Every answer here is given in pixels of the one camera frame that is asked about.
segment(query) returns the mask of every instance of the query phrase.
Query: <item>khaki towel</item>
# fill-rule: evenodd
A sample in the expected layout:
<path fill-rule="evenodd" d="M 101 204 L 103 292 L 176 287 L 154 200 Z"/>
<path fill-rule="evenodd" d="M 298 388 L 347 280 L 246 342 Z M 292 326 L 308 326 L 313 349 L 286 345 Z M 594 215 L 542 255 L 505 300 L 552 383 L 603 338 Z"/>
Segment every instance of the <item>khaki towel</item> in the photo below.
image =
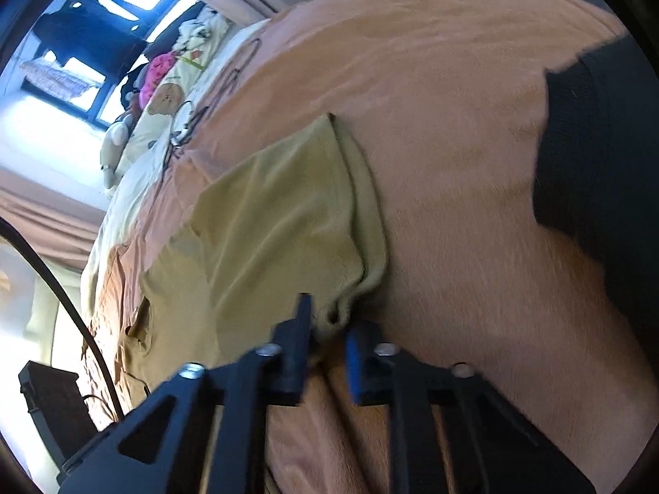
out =
<path fill-rule="evenodd" d="M 323 115 L 199 197 L 142 276 L 146 302 L 124 339 L 126 371 L 153 388 L 185 362 L 231 362 L 292 317 L 300 291 L 313 295 L 316 336 L 328 338 L 386 261 L 368 167 Z M 134 404 L 144 397 L 131 394 Z"/>

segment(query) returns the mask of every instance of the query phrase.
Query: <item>orange blanket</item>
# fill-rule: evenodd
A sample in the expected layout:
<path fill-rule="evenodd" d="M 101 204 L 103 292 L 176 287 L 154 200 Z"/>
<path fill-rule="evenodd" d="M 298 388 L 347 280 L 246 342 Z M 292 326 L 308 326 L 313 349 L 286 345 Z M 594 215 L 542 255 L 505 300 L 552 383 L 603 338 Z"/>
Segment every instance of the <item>orange blanket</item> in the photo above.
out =
<path fill-rule="evenodd" d="M 657 385 L 601 270 L 535 223 L 530 191 L 544 70 L 623 32 L 580 0 L 317 0 L 279 15 L 113 253 L 92 322 L 106 356 L 140 303 L 140 273 L 199 193 L 332 112 L 366 155 L 390 244 L 366 313 L 423 361 L 476 366 L 611 492 L 657 424 Z M 350 404 L 340 350 L 301 407 L 272 414 L 285 493 L 386 492 L 386 455 L 384 411 Z"/>

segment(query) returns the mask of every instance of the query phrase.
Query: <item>window frame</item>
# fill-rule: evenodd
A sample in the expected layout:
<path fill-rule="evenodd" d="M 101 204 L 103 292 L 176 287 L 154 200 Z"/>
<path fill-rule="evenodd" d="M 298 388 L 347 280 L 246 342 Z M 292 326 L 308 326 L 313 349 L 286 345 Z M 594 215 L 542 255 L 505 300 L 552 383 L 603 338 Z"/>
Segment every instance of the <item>window frame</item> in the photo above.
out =
<path fill-rule="evenodd" d="M 139 17 L 137 21 L 135 21 L 135 24 L 140 26 L 138 28 L 138 31 L 140 32 L 139 37 L 146 40 L 154 31 L 154 29 L 156 29 L 158 24 L 160 24 L 162 19 L 166 17 L 167 13 L 169 13 L 178 2 L 179 0 L 160 0 L 153 9 L 145 10 L 144 16 Z M 75 2 L 72 0 L 66 0 L 64 6 L 70 6 L 74 3 Z M 34 59 L 42 57 L 48 51 L 48 47 L 44 43 L 41 43 L 34 54 Z M 135 58 L 134 61 L 130 61 L 131 66 L 134 65 L 136 61 L 137 58 Z M 101 120 L 100 116 L 108 100 L 110 100 L 110 96 L 118 86 L 119 84 L 114 84 L 106 79 L 103 82 L 103 85 L 101 85 L 101 88 L 98 90 L 96 98 L 94 98 L 93 103 L 88 110 L 84 110 L 72 104 L 71 102 L 67 102 L 65 100 L 61 100 L 60 98 L 54 97 L 50 93 L 47 93 L 46 91 L 41 90 L 39 87 L 31 84 L 27 79 L 23 80 L 21 89 L 31 94 L 32 96 L 49 103 L 50 105 L 56 107 L 58 110 L 66 112 L 72 117 L 79 118 L 80 120 L 83 120 L 88 124 L 99 128 L 100 130 L 106 130 L 110 127 L 110 123 Z"/>

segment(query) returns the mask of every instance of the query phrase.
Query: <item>black cable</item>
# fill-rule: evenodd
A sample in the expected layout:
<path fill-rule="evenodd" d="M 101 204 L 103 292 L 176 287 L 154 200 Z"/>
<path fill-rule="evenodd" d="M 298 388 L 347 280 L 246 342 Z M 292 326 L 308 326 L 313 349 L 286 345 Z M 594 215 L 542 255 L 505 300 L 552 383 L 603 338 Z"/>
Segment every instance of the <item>black cable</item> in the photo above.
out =
<path fill-rule="evenodd" d="M 25 260 L 27 260 L 28 264 L 34 268 L 38 275 L 44 279 L 44 282 L 48 284 L 48 287 L 53 291 L 55 297 L 57 297 L 57 300 L 67 311 L 71 320 L 80 331 L 82 338 L 91 349 L 93 357 L 98 363 L 98 367 L 101 369 L 101 374 L 103 375 L 103 380 L 107 386 L 107 391 L 110 392 L 110 399 L 112 400 L 112 404 L 115 408 L 115 413 L 117 414 L 117 418 L 121 421 L 124 419 L 124 413 L 123 410 L 121 410 L 121 403 L 119 403 L 119 396 L 117 395 L 117 390 L 114 386 L 114 383 L 112 382 L 110 370 L 107 368 L 107 364 L 103 360 L 103 355 L 101 354 L 101 350 L 98 348 L 96 341 L 93 339 L 93 336 L 91 336 L 87 325 L 84 324 L 84 321 L 80 317 L 80 314 L 78 314 L 78 311 L 71 302 L 71 299 L 68 298 L 64 288 L 62 288 L 62 285 L 57 281 L 55 275 L 53 275 L 50 269 L 48 269 L 48 266 L 34 251 L 32 246 L 21 235 L 21 233 L 13 226 L 11 226 L 10 223 L 5 221 L 5 219 L 2 217 L 0 217 L 0 236 L 6 239 L 9 244 L 12 245 L 12 247 L 14 247 L 19 252 L 19 254 L 25 258 Z"/>
<path fill-rule="evenodd" d="M 136 381 L 142 383 L 142 385 L 144 386 L 144 393 L 146 394 L 147 397 L 149 397 L 149 396 L 151 395 L 151 391 L 149 390 L 149 385 L 146 384 L 146 382 L 144 382 L 144 381 L 143 381 L 142 379 L 140 379 L 139 377 L 135 377 L 135 375 L 132 375 L 132 374 L 130 374 L 130 373 L 127 372 L 127 371 L 124 371 L 124 373 L 125 373 L 126 375 L 128 375 L 130 378 L 135 379 Z"/>
<path fill-rule="evenodd" d="M 98 399 L 101 403 L 103 403 L 103 407 L 105 409 L 105 413 L 113 420 L 116 421 L 116 417 L 112 414 L 112 407 L 107 404 L 107 401 L 103 399 L 101 396 L 97 396 L 95 394 L 87 394 L 85 396 L 82 396 L 83 401 L 87 401 L 90 397 L 93 397 L 94 399 Z"/>

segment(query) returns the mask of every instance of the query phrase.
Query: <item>screw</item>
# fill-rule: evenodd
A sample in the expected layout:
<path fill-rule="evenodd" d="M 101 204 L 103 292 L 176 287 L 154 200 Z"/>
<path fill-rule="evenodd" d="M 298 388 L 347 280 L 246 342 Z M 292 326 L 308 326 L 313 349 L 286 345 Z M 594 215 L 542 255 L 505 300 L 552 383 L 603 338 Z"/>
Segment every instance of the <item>screw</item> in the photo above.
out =
<path fill-rule="evenodd" d="M 400 350 L 401 348 L 398 345 L 390 344 L 388 342 L 378 344 L 375 349 L 373 349 L 378 356 L 396 356 Z"/>
<path fill-rule="evenodd" d="M 264 344 L 256 350 L 256 354 L 258 356 L 277 356 L 281 354 L 281 351 L 282 349 L 279 344 Z"/>
<path fill-rule="evenodd" d="M 198 379 L 203 375 L 205 371 L 206 368 L 201 364 L 190 362 L 189 364 L 185 364 L 182 368 L 180 368 L 179 375 L 184 379 Z"/>
<path fill-rule="evenodd" d="M 458 379 L 469 379 L 470 377 L 476 375 L 474 368 L 472 368 L 469 364 L 465 364 L 464 362 L 460 362 L 460 364 L 454 365 L 451 368 L 451 372 Z"/>

